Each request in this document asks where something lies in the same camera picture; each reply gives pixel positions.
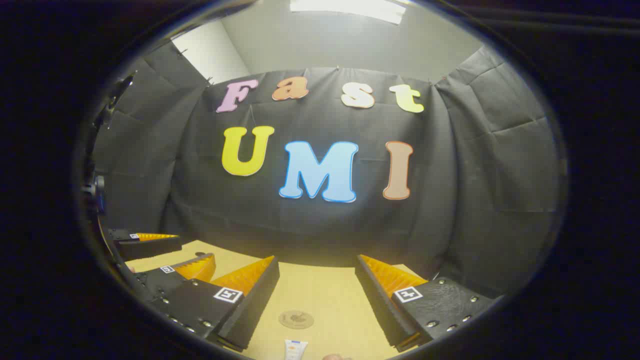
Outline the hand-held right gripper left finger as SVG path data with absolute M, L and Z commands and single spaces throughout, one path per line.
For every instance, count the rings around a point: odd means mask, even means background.
M 186 331 L 242 352 L 279 278 L 278 259 L 269 256 L 208 282 L 185 281 L 150 303 Z

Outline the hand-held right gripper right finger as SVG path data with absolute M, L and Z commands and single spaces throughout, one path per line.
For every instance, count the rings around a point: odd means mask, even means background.
M 497 301 L 446 276 L 426 280 L 370 256 L 356 259 L 375 318 L 400 353 L 461 330 Z

